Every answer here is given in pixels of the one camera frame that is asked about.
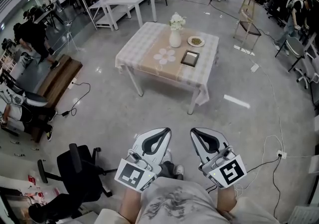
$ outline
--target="white table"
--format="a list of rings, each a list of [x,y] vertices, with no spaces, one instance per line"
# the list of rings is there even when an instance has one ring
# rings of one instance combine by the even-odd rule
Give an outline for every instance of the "white table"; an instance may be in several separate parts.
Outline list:
[[[118,30],[119,28],[118,28],[118,25],[116,24],[116,20],[113,17],[112,9],[111,9],[110,5],[112,5],[112,4],[123,4],[123,5],[126,5],[126,6],[134,5],[135,6],[136,15],[138,17],[139,25],[140,25],[140,27],[142,27],[143,26],[143,21],[142,21],[140,6],[139,6],[139,3],[142,2],[142,1],[143,0],[106,0],[105,1],[106,8],[108,10],[108,13],[110,15],[110,18],[111,18],[112,24],[114,25],[115,30]],[[153,21],[157,22],[155,1],[154,0],[151,0],[151,5],[152,5]],[[130,10],[129,9],[127,9],[127,14],[128,14],[128,17],[131,18],[131,14],[130,14]]]
[[[194,35],[198,35],[204,39],[204,46],[190,46],[186,41],[187,37],[185,38],[185,32],[182,35],[182,46],[186,44],[187,50],[199,53],[199,58],[195,67],[180,64],[183,55],[178,56],[178,48],[169,47],[168,37],[167,42],[163,41],[163,36],[167,35],[167,33],[169,35],[169,26],[153,22],[146,22],[143,27],[140,28],[126,43],[126,45],[116,55],[115,67],[120,70],[126,68],[140,97],[143,96],[143,90],[133,74],[134,69],[142,71],[154,79],[163,80],[164,82],[170,83],[176,87],[192,91],[193,95],[188,109],[188,114],[192,114],[196,104],[202,105],[209,101],[207,82],[210,71],[215,64],[219,41],[217,36],[195,30],[193,31]],[[175,52],[175,54],[169,55],[173,55],[175,57],[170,62],[175,63],[178,66],[176,76],[169,76],[165,72],[167,65],[169,66],[169,62],[162,64],[161,69],[158,70],[158,58],[155,58],[155,56],[153,58],[153,54],[149,53],[153,46],[158,45],[158,43],[162,45],[159,47],[159,53],[161,53],[163,49]],[[148,63],[146,66],[145,60],[150,57],[154,62]]]

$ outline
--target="shoe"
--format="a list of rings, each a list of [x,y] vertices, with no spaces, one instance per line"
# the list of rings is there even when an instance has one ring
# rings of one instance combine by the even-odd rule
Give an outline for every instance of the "shoe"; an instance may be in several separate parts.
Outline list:
[[[175,166],[174,175],[184,175],[184,167],[182,165]]]
[[[54,61],[50,69],[53,70],[54,68],[57,68],[59,65],[60,65],[60,62]]]
[[[58,114],[58,112],[57,111],[55,111],[55,114],[54,114],[54,116],[52,117],[52,118],[50,118],[49,119],[49,121],[48,122],[51,122],[51,121],[53,121],[53,119],[56,117],[56,115]]]
[[[53,134],[53,126],[51,126],[51,130],[46,134],[48,141],[51,141]]]
[[[161,160],[161,164],[163,164],[166,161],[171,162],[171,152],[170,152],[170,150],[166,150],[165,155],[164,155],[163,159]]]
[[[273,45],[275,46],[276,50],[278,50],[278,51],[280,50],[279,45],[275,41],[273,41]]]

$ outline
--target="flower pattern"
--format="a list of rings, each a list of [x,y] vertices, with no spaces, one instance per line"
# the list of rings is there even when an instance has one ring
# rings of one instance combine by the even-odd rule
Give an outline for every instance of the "flower pattern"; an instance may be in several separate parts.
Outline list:
[[[167,51],[166,49],[160,49],[159,54],[154,55],[154,59],[159,60],[159,63],[161,65],[165,65],[168,61],[174,62],[175,61],[175,51],[174,50],[169,50]]]

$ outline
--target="bag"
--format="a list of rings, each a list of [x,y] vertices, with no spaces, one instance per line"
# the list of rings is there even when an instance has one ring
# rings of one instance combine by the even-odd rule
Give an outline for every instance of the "bag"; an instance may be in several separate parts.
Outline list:
[[[301,9],[304,7],[304,2],[302,2],[301,0],[288,0],[287,1],[287,4],[286,4],[286,8],[289,10],[289,11],[292,11],[293,10],[293,8],[294,8],[294,6],[295,6],[295,3],[296,2],[300,2],[300,4],[301,4],[301,7],[300,7],[300,11],[301,11]]]

